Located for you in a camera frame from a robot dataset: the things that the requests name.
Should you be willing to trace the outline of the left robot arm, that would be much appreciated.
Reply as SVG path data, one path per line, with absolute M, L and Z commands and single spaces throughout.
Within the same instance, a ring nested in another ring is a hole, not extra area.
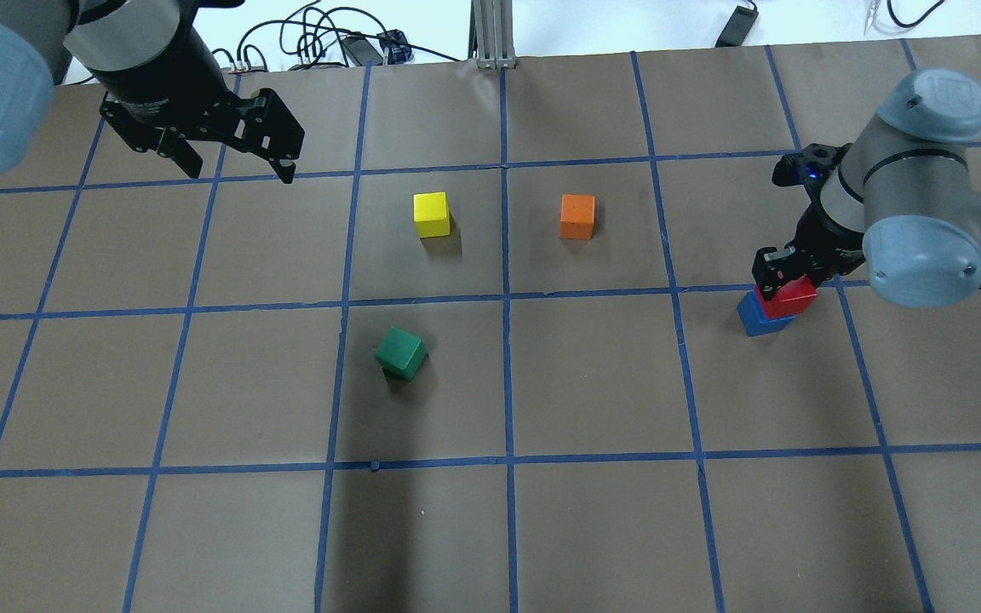
M 99 112 L 134 152 L 198 178 L 194 142 L 257 156 L 295 179 L 305 132 L 275 90 L 234 94 L 194 21 L 232 1 L 0 1 L 0 174 L 17 166 L 70 60 L 106 94 Z

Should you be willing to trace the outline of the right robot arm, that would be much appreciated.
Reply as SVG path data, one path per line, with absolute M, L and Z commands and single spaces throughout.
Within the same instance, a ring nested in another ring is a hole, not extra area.
M 821 286 L 865 266 L 869 286 L 903 307 L 948 307 L 981 291 L 981 191 L 967 148 L 981 135 L 981 82 L 945 67 L 906 75 L 855 142 L 811 144 L 775 164 L 775 186 L 810 204 L 793 239 L 760 248 L 756 301 L 799 311 L 791 284 Z

